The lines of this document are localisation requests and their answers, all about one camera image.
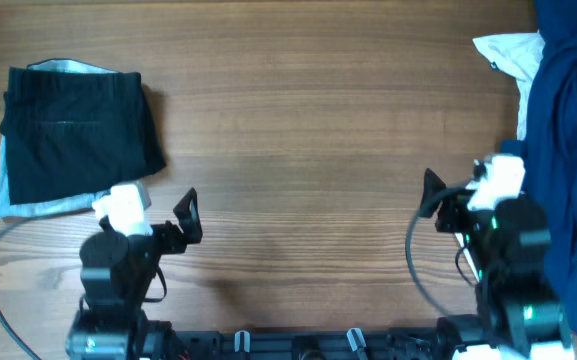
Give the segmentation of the blue polo shirt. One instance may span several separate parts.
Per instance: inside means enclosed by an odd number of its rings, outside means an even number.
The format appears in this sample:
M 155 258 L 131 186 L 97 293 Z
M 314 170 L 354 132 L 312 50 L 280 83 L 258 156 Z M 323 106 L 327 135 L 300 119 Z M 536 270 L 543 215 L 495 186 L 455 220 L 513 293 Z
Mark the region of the blue polo shirt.
M 524 140 L 525 193 L 547 213 L 552 243 L 545 272 L 577 334 L 577 0 L 536 0 L 543 58 L 534 78 Z

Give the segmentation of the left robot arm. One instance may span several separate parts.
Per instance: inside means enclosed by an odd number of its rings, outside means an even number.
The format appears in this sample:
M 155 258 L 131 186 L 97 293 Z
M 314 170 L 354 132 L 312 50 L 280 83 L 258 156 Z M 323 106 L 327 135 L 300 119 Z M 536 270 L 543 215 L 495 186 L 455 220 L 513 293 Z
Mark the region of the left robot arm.
M 82 244 L 80 279 L 84 295 L 66 340 L 71 359 L 189 359 L 188 347 L 168 321 L 147 318 L 142 305 L 164 255 L 182 254 L 203 237 L 198 198 L 191 188 L 173 208 L 175 223 L 151 224 L 149 199 L 135 184 L 113 188 L 93 204 L 101 231 Z

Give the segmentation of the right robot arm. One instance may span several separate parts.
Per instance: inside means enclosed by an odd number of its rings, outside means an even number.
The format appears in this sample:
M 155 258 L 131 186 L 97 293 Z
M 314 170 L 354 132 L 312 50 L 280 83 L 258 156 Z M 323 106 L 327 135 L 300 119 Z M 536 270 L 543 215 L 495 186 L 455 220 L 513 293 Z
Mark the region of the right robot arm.
M 543 208 L 521 193 L 522 168 L 475 167 L 471 184 L 450 187 L 431 169 L 423 176 L 418 210 L 407 229 L 405 254 L 421 218 L 441 233 L 462 237 L 458 255 L 474 267 L 476 314 L 441 313 L 432 341 L 436 359 L 571 359 L 572 336 L 562 302 L 544 271 L 551 244 Z

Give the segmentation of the black folded shorts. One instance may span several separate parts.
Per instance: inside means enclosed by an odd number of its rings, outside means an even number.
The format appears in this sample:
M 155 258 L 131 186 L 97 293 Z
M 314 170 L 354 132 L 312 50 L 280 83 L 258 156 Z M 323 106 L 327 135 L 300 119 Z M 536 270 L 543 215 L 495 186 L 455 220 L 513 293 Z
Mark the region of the black folded shorts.
M 13 204 L 99 192 L 166 166 L 138 72 L 12 68 L 4 101 Z

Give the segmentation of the white shirt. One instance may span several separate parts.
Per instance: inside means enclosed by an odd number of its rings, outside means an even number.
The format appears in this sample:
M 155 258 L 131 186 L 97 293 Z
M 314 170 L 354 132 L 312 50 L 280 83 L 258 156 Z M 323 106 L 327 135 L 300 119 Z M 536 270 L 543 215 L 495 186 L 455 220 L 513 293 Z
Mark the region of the white shirt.
M 543 58 L 544 39 L 539 32 L 508 33 L 477 37 L 473 44 L 492 68 L 515 79 L 519 91 L 516 136 L 518 140 L 524 140 L 528 100 Z

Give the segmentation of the light grey folded garment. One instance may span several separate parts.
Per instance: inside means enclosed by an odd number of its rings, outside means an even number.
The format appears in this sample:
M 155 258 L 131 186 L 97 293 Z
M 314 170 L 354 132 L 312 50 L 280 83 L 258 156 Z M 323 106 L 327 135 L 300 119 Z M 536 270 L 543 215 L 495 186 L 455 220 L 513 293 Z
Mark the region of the light grey folded garment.
M 74 74 L 108 74 L 115 73 L 95 65 L 73 59 L 48 59 L 30 64 L 27 70 Z M 70 213 L 88 209 L 92 204 L 110 193 L 102 190 L 94 193 L 84 193 L 44 202 L 13 204 L 10 200 L 9 172 L 6 160 L 6 137 L 1 137 L 0 143 L 0 219 L 7 217 L 37 218 Z

